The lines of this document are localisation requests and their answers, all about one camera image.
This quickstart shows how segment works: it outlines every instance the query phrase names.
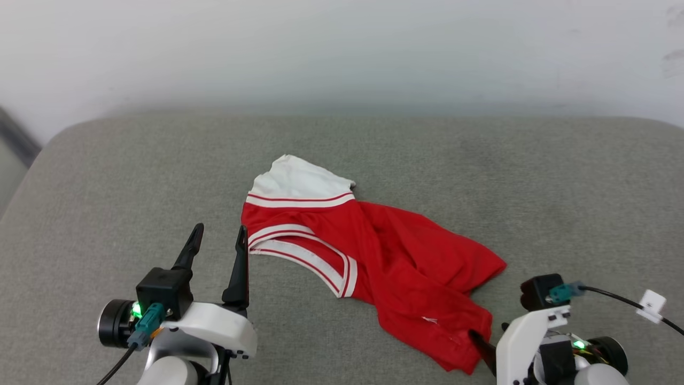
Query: gray cushion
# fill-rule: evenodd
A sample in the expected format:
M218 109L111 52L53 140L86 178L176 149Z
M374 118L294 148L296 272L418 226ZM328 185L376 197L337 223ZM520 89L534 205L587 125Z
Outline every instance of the gray cushion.
M639 300L669 299L684 325L684 131L641 119L325 119L166 116L95 121L39 155L0 222L3 384L94 384L123 354L96 321L170 266L206 226L192 289L219 301L252 180L291 153L356 180L359 199L424 214L498 253L508 269L473 293L498 327L525 313L519 285L545 273ZM240 384L495 384L444 372L383 332L373 306L335 299L306 269L250 261L259 353ZM595 294L568 331L609 335L634 384L684 377L682 336ZM134 384L136 353L111 381Z

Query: white stripe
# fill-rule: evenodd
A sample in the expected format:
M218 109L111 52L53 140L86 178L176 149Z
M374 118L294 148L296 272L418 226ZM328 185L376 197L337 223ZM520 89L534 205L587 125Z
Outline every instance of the white stripe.
M345 203L348 201L353 201L353 200L354 200L354 194L343 195L342 197L339 197L337 199L333 199L332 201L268 201L266 199L261 199L261 198L257 198L257 197L253 197L251 195L248 195L245 202L251 203L252 205L255 205L255 206L268 207L268 208L286 208L286 207L320 208L320 207L335 207L335 206L341 205L342 203Z
M257 253L257 254L264 254L267 256L275 256L275 257L284 258L286 260L290 260L292 262L295 262L296 264L304 266L307 269L314 272L316 275L318 275L321 278L321 280L323 282L325 282L326 285L328 285L328 288L330 288L330 290L335 294L335 296L337 298L341 297L342 293L335 290L335 287L330 285L330 282L326 279L326 277L330 281L332 281L335 284L335 286L337 286L338 290L344 290L344 284L345 284L344 279L337 273L337 271L335 271L335 269L332 266L330 266L325 260L321 259L316 254L312 253L311 251L309 251L309 250L307 250L301 246L297 246L293 243L283 242L280 240L267 240L265 242L260 242L259 247L260 248L258 248L258 249L252 249L250 252ZM302 260L307 261L308 263L312 264L313 266L316 266L316 268L319 269L321 271L321 273L323 273L323 275L321 273L319 273L318 271L316 271L315 269L312 269L311 266L309 266L305 263L302 263L299 260L290 258L290 257L283 255L283 254L272 253L270 251L264 251L264 250L262 250L262 248L273 249L275 251L288 253L288 254L291 254L297 258L301 258Z
M300 232L306 232L309 234L313 234L313 230L308 228L307 226L302 226L302 225L295 225L293 223L288 223L285 225L277 225L277 226L271 226L271 227L265 227L254 234L251 234L249 236L249 243L252 243L252 241L260 236L266 235L268 233L272 232L279 232L279 231L285 231L285 230L297 230Z
M354 294L354 289L356 288L356 278L358 278L358 266L356 266L356 260L352 257L349 258L349 278L347 284L347 290L344 292L343 297L351 297Z
M302 234L299 232L289 232L288 230L296 230L296 231L300 231L300 232L306 232L308 234ZM262 238L262 239L258 239L259 236L264 236L266 234L269 234L269 235ZM345 255L344 253L342 253L341 251L336 249L334 246L332 246L330 243L327 243L326 241L318 238L316 235L313 234L313 230L310 229L309 227L302 226L302 225L295 225L293 223L288 223L285 225L277 225L277 226L271 226L271 227L263 228L263 229L257 231L256 233L254 233L254 235L250 237L250 250L254 250L254 249L258 249L258 248L279 250L279 249L275 249L273 246L273 245L275 245L277 247L278 244L287 244L287 245L297 246L297 245L294 245L292 243L286 243L283 241L272 240L275 238L280 238L282 236L299 236L299 237L306 238L306 239L316 240L316 241L322 243L323 245L325 245L327 248L333 250L344 261L344 275L341 277L343 284L345 282L349 282L347 284L347 290L344 290L344 286L340 286L339 290L344 290L344 293L336 293L336 295L339 298L339 297L351 297L352 294L354 294L354 289L356 287L356 280L358 278L358 266L356 265L356 260L353 259L352 257ZM254 242L254 240L256 240L256 239L258 239L258 240L255 242L255 244L251 245L251 242ZM308 249L305 249L301 246L297 246L297 247L302 249L302 250L305 250L307 253L311 254L312 256L317 258L318 260L322 261L325 265L329 266L334 271L334 268L332 266L330 266L327 262L325 262L325 260L323 260L322 258L317 256L316 254L312 253ZM298 254L294 254L294 253L290 253L290 254L304 259L304 257L302 257Z

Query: red jersey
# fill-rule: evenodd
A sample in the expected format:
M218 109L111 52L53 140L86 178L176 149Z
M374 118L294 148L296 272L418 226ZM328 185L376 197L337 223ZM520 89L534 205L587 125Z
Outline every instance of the red jersey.
M250 253L298 263L337 296L373 304L380 326L444 369L472 374L491 314L469 298L506 264L485 246L405 210L359 202L355 183L295 156L258 176L242 211Z

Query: robotic arm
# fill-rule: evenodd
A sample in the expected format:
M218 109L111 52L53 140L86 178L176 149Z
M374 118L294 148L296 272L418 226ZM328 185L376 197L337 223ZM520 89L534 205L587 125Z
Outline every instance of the robotic arm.
M197 224L170 270L150 270L136 286L137 301L115 299L105 306L98 322L100 341L128 351L98 385L146 346L150 351L138 385L225 385L226 378L231 385L230 359L256 354L257 334L247 319L247 229L240 227L237 256L221 303L195 302L190 291L192 262L203 232L204 225ZM534 277L521 290L521 304L528 313L502 325L498 346L473 330L469 333L497 385L628 385L627 356L613 338L583 340L553 330L568 324L570 298L585 290L629 303L637 313L656 323L662 320L684 335L684 330L657 314L665 302L660 296L654 312L650 300L642 300L643 306L604 290L565 285L558 274ZM188 359L193 357L208 358L211 364L204 367Z
M249 268L247 229L235 243L237 255L222 303L196 302L190 291L192 262L200 250L204 225L195 226L174 266L155 267L136 286L137 302L115 299L100 315L98 334L105 346L134 350L149 345L138 385L224 385L232 382L231 358L257 352L257 334L247 319ZM188 358L207 358L209 367ZM104 384L115 367L98 384Z
M521 303L529 313L502 325L496 347L471 331L497 385L628 385L627 356L613 338L582 340L553 330L570 318L570 295L563 301L556 294L565 287L558 274L523 283Z

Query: teal connector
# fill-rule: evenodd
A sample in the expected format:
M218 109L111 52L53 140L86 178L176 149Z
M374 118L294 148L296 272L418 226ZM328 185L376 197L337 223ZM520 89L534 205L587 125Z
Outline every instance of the teal connector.
M129 346L135 343L137 347L135 350L142 350L150 343L152 333L154 333L162 322L166 319L166 311L161 303L153 303L150 308L145 311L140 321L135 324L135 331L127 340Z
M553 303L561 303L565 301L570 301L572 297L578 297L584 295L584 290L579 290L579 286L584 284L580 281L573 282L571 284L563 284L561 286L556 286L549 291L549 296Z

